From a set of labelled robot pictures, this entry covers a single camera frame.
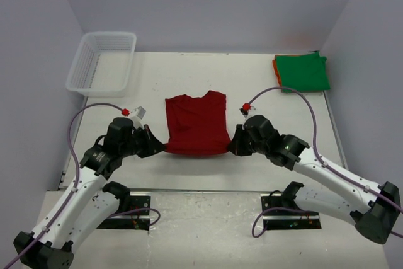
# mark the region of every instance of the folded green cloth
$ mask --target folded green cloth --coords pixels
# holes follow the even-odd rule
[[[326,75],[326,57],[318,52],[302,56],[276,56],[281,85],[298,91],[324,91],[330,89]]]

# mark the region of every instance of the white plastic basket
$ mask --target white plastic basket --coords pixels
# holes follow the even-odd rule
[[[88,97],[125,95],[136,36],[118,31],[85,34],[65,84],[69,91]]]

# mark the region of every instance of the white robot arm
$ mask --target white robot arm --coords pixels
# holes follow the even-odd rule
[[[263,154],[274,165],[308,176],[330,190],[313,190],[293,182],[284,191],[288,195],[286,208],[291,202],[299,213],[309,210],[330,215],[354,225],[367,239],[386,243],[400,214],[396,208],[400,207],[399,189],[395,185],[386,182],[381,186],[365,180],[324,158],[294,135],[280,135],[254,108],[242,113],[246,121],[237,125],[230,152],[236,156]]]
[[[21,262],[30,268],[69,268],[81,243],[130,198],[128,188],[107,183],[114,170],[125,157],[149,157],[163,150],[164,144],[148,125],[142,126],[135,117],[115,118],[107,134],[85,152],[78,180],[73,180],[32,232],[20,232],[15,238],[17,252],[26,251]]]

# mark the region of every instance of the cable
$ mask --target cable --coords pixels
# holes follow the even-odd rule
[[[265,89],[265,90],[261,91],[260,93],[258,93],[255,97],[252,98],[252,100],[249,102],[249,104],[251,105],[252,102],[255,101],[257,98],[259,98],[262,94],[265,94],[265,93],[267,93],[267,92],[269,92],[269,91],[273,91],[273,90],[275,90],[275,89],[287,89],[287,90],[290,90],[290,91],[292,91],[293,93],[299,95],[299,97],[301,97],[301,98],[305,101],[305,103],[307,104],[307,106],[308,106],[308,108],[309,108],[309,111],[310,111],[310,114],[312,115],[312,121],[313,121],[313,123],[314,123],[314,136],[313,136],[314,138],[313,138],[312,147],[313,147],[313,150],[314,150],[315,157],[316,157],[317,160],[323,165],[323,167],[326,167],[329,171],[331,171],[332,173],[334,173],[336,176],[342,178],[344,181],[347,181],[347,182],[353,184],[354,186],[357,186],[358,188],[364,189],[364,190],[366,190],[366,191],[372,193],[372,194],[375,195],[376,197],[378,197],[378,198],[384,200],[385,202],[389,203],[391,206],[395,207],[400,213],[403,214],[403,208],[402,208],[401,206],[397,205],[397,204],[396,204],[395,202],[393,202],[391,199],[389,199],[389,198],[387,198],[387,197],[381,195],[380,193],[377,193],[375,190],[372,190],[372,189],[367,190],[364,185],[362,185],[362,184],[360,184],[360,183],[358,183],[358,182],[356,182],[356,181],[354,181],[354,180],[348,178],[347,176],[343,175],[343,174],[340,173],[339,171],[335,170],[335,169],[334,169],[332,166],[330,166],[329,164],[325,163],[325,161],[321,158],[321,155],[319,154],[319,151],[318,151],[318,148],[317,148],[317,122],[316,122],[316,116],[315,116],[315,113],[314,113],[314,109],[312,108],[312,105],[309,103],[308,99],[307,99],[302,93],[300,93],[300,92],[297,91],[296,89],[288,88],[288,87],[286,87],[286,86],[273,86],[272,88]],[[398,234],[398,233],[396,233],[396,232],[391,232],[391,234],[393,234],[393,235],[395,235],[395,236],[399,236],[400,238],[403,238],[403,235]]]
[[[267,196],[268,198],[270,198],[272,195],[274,195],[275,193],[279,193],[281,194],[280,190],[273,190],[271,193],[269,193],[269,195]]]
[[[133,210],[125,211],[125,212],[120,212],[119,214],[111,214],[109,217],[118,217],[119,215],[135,214],[135,213],[141,212],[141,211],[154,211],[158,215],[157,219],[153,223],[150,223],[149,226],[156,224],[159,221],[159,219],[161,218],[160,211],[158,211],[157,209],[154,209],[154,208],[150,208],[150,207],[133,209]]]
[[[264,216],[265,214],[267,214],[268,212],[272,212],[274,210],[282,210],[282,211],[287,211],[287,212],[294,212],[296,214],[306,214],[307,212],[304,210],[297,210],[297,209],[291,209],[291,208],[285,208],[285,207],[272,207],[272,208],[268,208],[265,211],[262,211],[258,217],[256,218],[256,220],[254,220],[253,225],[252,225],[252,237],[254,237],[255,239],[260,238],[267,230],[267,226],[265,228],[263,228],[263,230],[258,234],[255,235],[254,233],[254,229],[256,228],[256,224],[258,223],[259,219]]]
[[[84,110],[90,107],[94,106],[99,106],[99,105],[105,105],[105,106],[110,106],[113,108],[116,108],[117,110],[120,110],[123,112],[123,108],[120,108],[117,105],[111,104],[111,103],[105,103],[105,102],[100,102],[100,103],[93,103],[91,105],[84,106],[82,109],[80,109],[70,120],[69,122],[69,127],[67,129],[67,145],[69,146],[71,155],[74,160],[74,164],[76,165],[76,179],[74,180],[74,188],[77,188],[77,185],[79,184],[79,178],[80,178],[80,164],[77,158],[76,153],[74,152],[74,148],[71,142],[71,128],[72,125],[75,121],[75,119],[78,117],[80,113],[82,113]],[[67,198],[64,200],[63,204],[60,206],[58,211],[56,211],[55,215],[49,220],[48,224],[46,225],[46,228],[50,228],[52,224],[55,222],[55,220],[59,217],[59,215],[62,213],[62,211],[65,209],[66,205],[70,202],[74,192],[70,192]],[[11,266],[13,266],[29,249],[31,249],[40,239],[41,237],[46,233],[46,231],[42,231],[23,251],[21,251],[15,258],[13,258],[5,267],[4,269],[9,269]]]
[[[101,140],[102,140],[103,138],[105,138],[105,137],[106,137],[106,135],[101,135],[101,136],[99,136],[98,138],[96,138],[95,143],[94,143],[94,146],[95,146],[95,145],[98,145],[99,142],[101,142]]]

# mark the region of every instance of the lavender wall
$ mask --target lavender wall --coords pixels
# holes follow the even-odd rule
[[[65,164],[82,99],[64,83],[82,30],[67,0],[0,0],[0,267],[36,222]]]
[[[137,50],[319,49],[348,0],[69,0],[84,31],[137,34]]]
[[[403,0],[350,0],[322,48],[349,168],[403,188]],[[396,231],[403,232],[400,219]],[[403,241],[391,236],[391,268],[403,268]]]

